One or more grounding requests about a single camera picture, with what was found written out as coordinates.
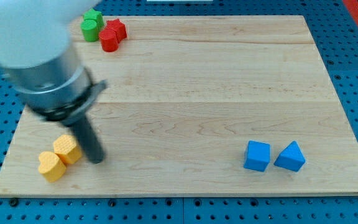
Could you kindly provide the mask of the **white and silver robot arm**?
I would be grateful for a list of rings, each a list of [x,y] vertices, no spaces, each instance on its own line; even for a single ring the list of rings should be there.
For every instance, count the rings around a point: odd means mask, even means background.
[[[68,26],[99,0],[0,1],[0,68],[21,100],[48,121],[72,125],[106,87],[78,58]]]

